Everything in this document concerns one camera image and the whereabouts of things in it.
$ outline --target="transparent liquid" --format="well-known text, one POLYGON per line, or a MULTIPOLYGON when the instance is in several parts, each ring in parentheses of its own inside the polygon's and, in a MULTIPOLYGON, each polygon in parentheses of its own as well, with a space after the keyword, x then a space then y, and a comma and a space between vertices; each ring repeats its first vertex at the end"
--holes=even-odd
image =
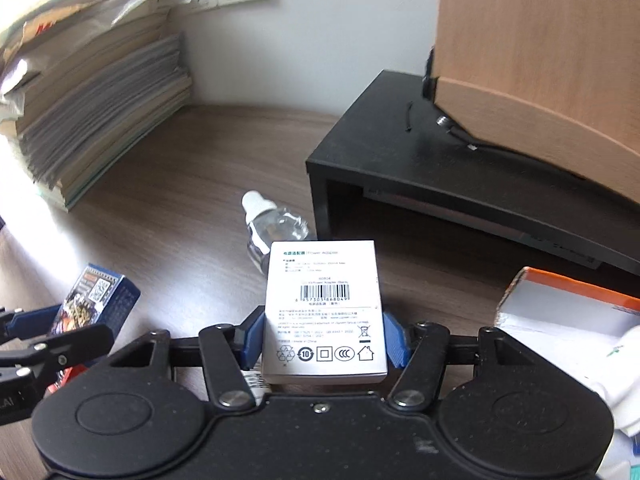
POLYGON ((301 242, 309 240, 309 226, 302 216, 286 207, 271 209, 259 214, 247 226, 249 242, 247 250, 252 261, 265 276, 269 273, 271 244, 274 242, 301 242))

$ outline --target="white bottle cap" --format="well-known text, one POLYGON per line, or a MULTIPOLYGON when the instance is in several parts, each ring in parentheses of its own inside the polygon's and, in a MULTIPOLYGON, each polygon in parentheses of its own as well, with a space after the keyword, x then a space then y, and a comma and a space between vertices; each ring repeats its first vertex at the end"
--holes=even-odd
POLYGON ((278 206, 275 202, 265 199, 257 191, 247 191, 242 197, 242 207, 246 212, 244 221, 249 225, 260 213, 276 209, 278 206))

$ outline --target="silver bolt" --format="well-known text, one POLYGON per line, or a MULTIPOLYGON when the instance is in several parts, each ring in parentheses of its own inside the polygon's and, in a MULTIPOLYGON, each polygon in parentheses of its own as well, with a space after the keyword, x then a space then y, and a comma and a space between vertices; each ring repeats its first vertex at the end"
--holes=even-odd
POLYGON ((446 115, 442 115, 438 117, 436 120, 438 126, 442 126, 443 128, 448 128, 451 124, 451 119, 449 119, 446 115))
POLYGON ((414 408, 424 402, 424 395, 418 390, 403 390, 394 395, 394 402, 401 408, 414 408))
POLYGON ((231 390, 220 395, 218 400, 227 408, 240 408, 249 403, 251 396, 242 390, 231 390))
POLYGON ((331 409, 331 405, 325 402, 320 402, 319 404, 314 404, 314 411, 316 413, 326 413, 331 409))

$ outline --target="blue gripper pad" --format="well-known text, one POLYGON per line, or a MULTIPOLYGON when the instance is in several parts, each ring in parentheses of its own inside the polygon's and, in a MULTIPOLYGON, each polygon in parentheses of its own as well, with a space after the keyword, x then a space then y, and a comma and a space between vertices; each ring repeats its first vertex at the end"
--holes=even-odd
POLYGON ((262 339, 264 337, 264 312, 260 314, 251 328, 246 331, 244 347, 242 348, 240 367, 242 370, 250 370, 255 366, 262 352, 262 339))
POLYGON ((411 349, 404 328, 388 312, 382 313, 385 326, 386 355, 396 368, 404 368, 411 359, 411 349))
POLYGON ((49 332, 60 306, 52 305, 16 314, 6 326, 10 338, 31 339, 49 332))

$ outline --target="ccc certification mark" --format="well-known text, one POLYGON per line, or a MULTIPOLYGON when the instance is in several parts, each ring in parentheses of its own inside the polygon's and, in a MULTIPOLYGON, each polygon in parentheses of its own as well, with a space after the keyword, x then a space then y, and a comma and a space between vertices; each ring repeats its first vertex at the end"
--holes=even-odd
POLYGON ((301 361, 311 361, 314 357, 314 351, 308 346, 303 346, 298 350, 298 357, 301 361))
POLYGON ((356 352, 354 352, 350 346, 340 346, 336 348, 334 352, 334 357, 338 359, 338 361, 351 361, 354 355, 356 355, 356 352))

